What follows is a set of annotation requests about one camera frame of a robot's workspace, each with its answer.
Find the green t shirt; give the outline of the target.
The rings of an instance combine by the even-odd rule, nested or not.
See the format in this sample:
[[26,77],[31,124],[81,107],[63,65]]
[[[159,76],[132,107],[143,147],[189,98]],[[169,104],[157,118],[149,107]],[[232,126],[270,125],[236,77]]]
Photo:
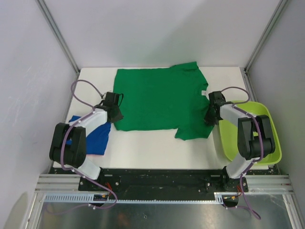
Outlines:
[[176,130],[175,138],[208,138],[208,81],[196,62],[168,68],[118,69],[113,92],[122,94],[118,131]]

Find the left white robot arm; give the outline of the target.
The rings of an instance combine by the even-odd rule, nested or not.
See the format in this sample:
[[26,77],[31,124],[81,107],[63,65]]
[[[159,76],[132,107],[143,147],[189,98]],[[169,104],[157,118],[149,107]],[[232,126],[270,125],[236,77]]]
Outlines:
[[87,137],[98,127],[123,119],[120,111],[124,95],[107,92],[91,111],[70,123],[55,126],[49,158],[64,170],[71,170],[89,178],[89,186],[99,191],[105,186],[100,167],[87,158]]

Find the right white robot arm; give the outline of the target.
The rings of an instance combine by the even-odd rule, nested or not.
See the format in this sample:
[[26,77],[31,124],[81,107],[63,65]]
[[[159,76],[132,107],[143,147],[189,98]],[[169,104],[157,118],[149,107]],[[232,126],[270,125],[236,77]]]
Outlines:
[[228,121],[237,127],[237,149],[234,160],[222,169],[216,191],[233,192],[243,188],[243,177],[257,162],[274,153],[276,144],[270,118],[252,114],[240,107],[239,102],[226,101],[222,91],[208,94],[209,107],[204,121],[215,126]]

